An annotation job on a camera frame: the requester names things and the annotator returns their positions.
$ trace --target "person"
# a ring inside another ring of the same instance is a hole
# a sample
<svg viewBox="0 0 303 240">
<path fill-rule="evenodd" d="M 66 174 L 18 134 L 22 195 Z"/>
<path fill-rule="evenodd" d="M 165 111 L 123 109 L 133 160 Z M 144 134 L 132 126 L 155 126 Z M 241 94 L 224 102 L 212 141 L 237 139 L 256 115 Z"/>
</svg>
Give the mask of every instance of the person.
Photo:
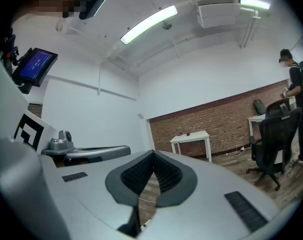
<svg viewBox="0 0 303 240">
<path fill-rule="evenodd" d="M 280 63 L 283 63 L 285 67 L 290 67 L 289 75 L 291 85 L 289 91 L 282 94 L 283 98 L 295 97 L 297 107 L 301 108 L 301 116 L 298 125 L 298 141 L 300 154 L 298 155 L 298 162 L 303 163 L 303 92 L 302 92 L 302 80 L 300 73 L 300 65 L 294 61 L 291 52 L 288 49 L 282 49 L 280 51 Z"/>
</svg>

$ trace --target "wooden floor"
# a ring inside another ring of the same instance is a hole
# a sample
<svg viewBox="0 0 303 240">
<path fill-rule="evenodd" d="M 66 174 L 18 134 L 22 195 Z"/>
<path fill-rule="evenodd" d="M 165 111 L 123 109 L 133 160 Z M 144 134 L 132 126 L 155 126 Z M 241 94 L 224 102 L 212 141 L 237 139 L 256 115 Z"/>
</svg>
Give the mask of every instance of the wooden floor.
<svg viewBox="0 0 303 240">
<path fill-rule="evenodd" d="M 295 136 L 292 142 L 292 152 L 293 157 L 299 154 L 297 136 Z M 212 162 L 227 168 L 247 182 L 254 184 L 254 181 L 259 178 L 261 173 L 246 173 L 246 169 L 257 167 L 256 162 L 252 161 L 251 154 L 252 151 L 249 147 L 240 156 L 214 156 L 212 158 Z M 288 203 L 300 200 L 303 197 L 303 168 L 299 165 L 291 167 L 290 164 L 287 165 L 285 174 L 275 174 L 281 185 L 279 191 L 275 191 L 276 183 L 269 176 L 265 176 L 257 186 L 257 188 L 271 197 L 280 209 L 283 209 Z M 156 176 L 153 174 L 139 197 L 139 216 L 141 225 L 146 223 L 148 220 L 151 220 L 154 216 L 156 212 L 156 200 L 159 195 L 159 184 Z"/>
</svg>

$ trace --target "monitor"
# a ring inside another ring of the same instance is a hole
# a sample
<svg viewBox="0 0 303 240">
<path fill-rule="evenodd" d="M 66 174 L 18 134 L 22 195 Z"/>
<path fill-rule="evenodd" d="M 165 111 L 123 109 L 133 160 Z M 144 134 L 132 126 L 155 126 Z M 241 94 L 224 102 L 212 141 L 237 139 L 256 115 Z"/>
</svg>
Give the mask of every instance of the monitor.
<svg viewBox="0 0 303 240">
<path fill-rule="evenodd" d="M 58 54 L 35 48 L 19 63 L 12 78 L 16 83 L 29 83 L 40 87 L 57 58 Z"/>
</svg>

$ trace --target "black cap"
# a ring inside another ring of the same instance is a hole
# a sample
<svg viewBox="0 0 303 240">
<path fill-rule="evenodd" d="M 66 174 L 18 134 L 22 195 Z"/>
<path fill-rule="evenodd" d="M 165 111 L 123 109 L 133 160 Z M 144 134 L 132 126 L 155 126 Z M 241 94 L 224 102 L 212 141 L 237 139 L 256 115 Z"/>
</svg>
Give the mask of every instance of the black cap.
<svg viewBox="0 0 303 240">
<path fill-rule="evenodd" d="M 283 60 L 283 57 L 284 57 L 284 56 L 286 56 L 288 59 L 292 59 L 292 58 L 293 58 L 293 56 L 292 56 L 290 50 L 288 50 L 288 49 L 282 49 L 282 50 L 280 51 L 280 58 L 281 58 L 281 59 L 279 59 L 279 62 L 284 61 L 284 60 Z"/>
</svg>

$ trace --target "brick wall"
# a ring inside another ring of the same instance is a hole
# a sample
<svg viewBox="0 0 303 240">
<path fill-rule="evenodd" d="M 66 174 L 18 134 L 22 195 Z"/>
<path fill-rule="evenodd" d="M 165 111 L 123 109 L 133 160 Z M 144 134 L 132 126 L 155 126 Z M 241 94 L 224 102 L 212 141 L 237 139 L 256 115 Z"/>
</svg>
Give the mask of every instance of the brick wall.
<svg viewBox="0 0 303 240">
<path fill-rule="evenodd" d="M 172 152 L 170 140 L 180 132 L 193 133 L 205 130 L 209 134 L 211 154 L 218 155 L 234 149 L 237 144 L 249 143 L 247 118 L 255 116 L 254 100 L 261 100 L 266 107 L 280 99 L 280 93 L 287 87 L 287 81 L 277 82 L 256 90 L 207 104 L 188 108 L 149 120 L 155 149 Z M 256 139 L 260 139 L 259 128 L 253 123 Z M 181 153 L 186 156 L 204 156 L 204 141 L 180 144 Z"/>
</svg>

